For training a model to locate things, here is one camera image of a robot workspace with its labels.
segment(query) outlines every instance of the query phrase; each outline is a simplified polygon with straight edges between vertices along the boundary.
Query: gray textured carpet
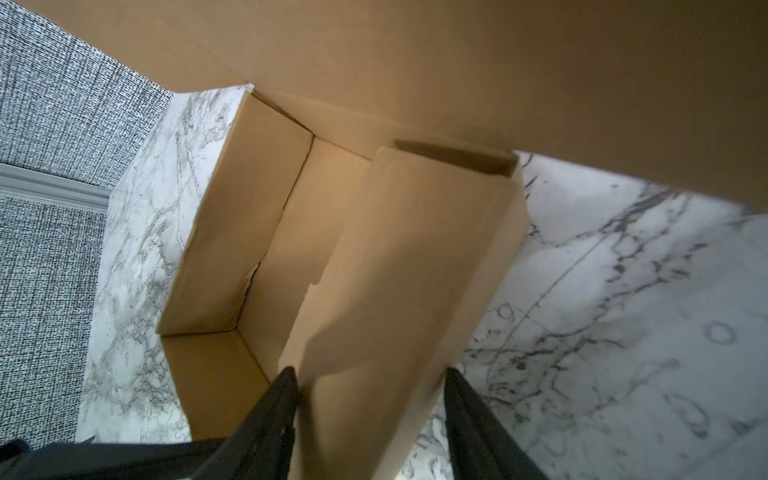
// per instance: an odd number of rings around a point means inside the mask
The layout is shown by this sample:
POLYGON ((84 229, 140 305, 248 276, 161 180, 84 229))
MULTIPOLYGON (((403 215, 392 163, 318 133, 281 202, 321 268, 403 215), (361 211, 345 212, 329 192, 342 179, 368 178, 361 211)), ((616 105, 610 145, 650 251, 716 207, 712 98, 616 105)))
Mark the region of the gray textured carpet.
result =
MULTIPOLYGON (((113 188, 171 96, 0 0, 0 162, 113 188)), ((0 197, 0 442, 74 440, 104 222, 0 197)))
POLYGON ((0 442, 74 440, 105 221, 0 197, 0 442))
POLYGON ((0 0, 0 162, 113 188, 171 96, 0 0))

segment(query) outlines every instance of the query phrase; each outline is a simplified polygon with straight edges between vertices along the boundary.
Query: open cardboard box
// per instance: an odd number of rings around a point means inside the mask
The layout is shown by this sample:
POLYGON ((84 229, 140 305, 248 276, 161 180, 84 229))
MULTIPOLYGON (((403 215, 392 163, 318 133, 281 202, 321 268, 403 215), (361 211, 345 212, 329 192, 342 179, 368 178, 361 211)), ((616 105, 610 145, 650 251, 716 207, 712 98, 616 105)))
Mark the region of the open cardboard box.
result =
POLYGON ((292 475, 399 467, 527 227, 511 149, 768 205, 764 2, 20 1, 169 90, 255 85, 159 332, 195 438, 298 365, 292 475))
POLYGON ((768 206, 761 0, 18 1, 171 91, 251 83, 364 157, 458 141, 768 206))
POLYGON ((245 94, 157 331, 194 439, 284 366, 292 478, 393 478, 528 231, 513 155, 371 160, 245 94))

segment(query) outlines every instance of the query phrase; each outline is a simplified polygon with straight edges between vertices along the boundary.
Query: white marble tile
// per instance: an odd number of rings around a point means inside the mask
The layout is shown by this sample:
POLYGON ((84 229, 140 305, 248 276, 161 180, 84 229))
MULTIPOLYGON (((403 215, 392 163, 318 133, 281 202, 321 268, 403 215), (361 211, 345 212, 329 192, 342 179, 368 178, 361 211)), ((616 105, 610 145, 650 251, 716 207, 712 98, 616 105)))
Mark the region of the white marble tile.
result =
POLYGON ((154 329, 244 90, 175 95, 111 195, 77 440, 189 439, 154 329))
POLYGON ((683 480, 768 478, 766 444, 768 444, 768 425, 747 430, 743 433, 743 437, 717 452, 707 461, 696 465, 681 478, 683 480))
MULTIPOLYGON (((552 478, 675 477, 768 415, 764 217, 632 182, 633 203, 592 207, 609 219, 598 241, 485 360, 487 383, 473 383, 552 478), (520 378, 526 351, 545 368, 520 378)), ((497 295, 514 299, 523 282, 497 295)))
POLYGON ((499 290, 485 309, 477 329, 467 345, 467 351, 499 349, 514 328, 520 325, 523 312, 514 307, 499 290))
POLYGON ((646 195, 646 186, 581 165, 520 155, 532 229, 497 295, 530 313, 604 239, 616 213, 646 195))
POLYGON ((453 478, 445 430, 445 404, 440 398, 419 433, 396 480, 444 480, 453 478))

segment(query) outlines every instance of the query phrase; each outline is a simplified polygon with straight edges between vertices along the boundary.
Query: cardboard box flap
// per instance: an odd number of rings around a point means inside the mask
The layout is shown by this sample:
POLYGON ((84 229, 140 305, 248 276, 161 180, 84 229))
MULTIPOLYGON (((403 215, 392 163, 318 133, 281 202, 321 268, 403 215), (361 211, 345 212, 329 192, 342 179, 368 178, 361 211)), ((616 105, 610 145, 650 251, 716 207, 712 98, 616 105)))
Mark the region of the cardboard box flap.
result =
POLYGON ((376 155, 280 358, 306 399, 291 478, 396 474, 439 391, 435 372, 463 350, 527 229, 518 175, 376 155))
POLYGON ((306 289, 319 282, 370 164, 319 138, 312 143, 237 324, 270 380, 306 289))
POLYGON ((237 324, 251 276, 310 151, 310 132, 245 94, 195 217, 157 332, 237 324))
POLYGON ((194 440, 231 435, 270 386, 236 330, 162 342, 194 440))
POLYGON ((510 157, 510 150, 489 147, 451 137, 435 130, 413 124, 404 124, 377 115, 340 108, 282 91, 260 91, 258 95, 270 104, 279 106, 296 121, 309 128, 316 136, 331 141, 365 158, 373 158, 381 147, 404 150, 401 142, 422 142, 472 151, 479 155, 510 157))
POLYGON ((768 206, 765 2, 153 6, 260 91, 768 206))

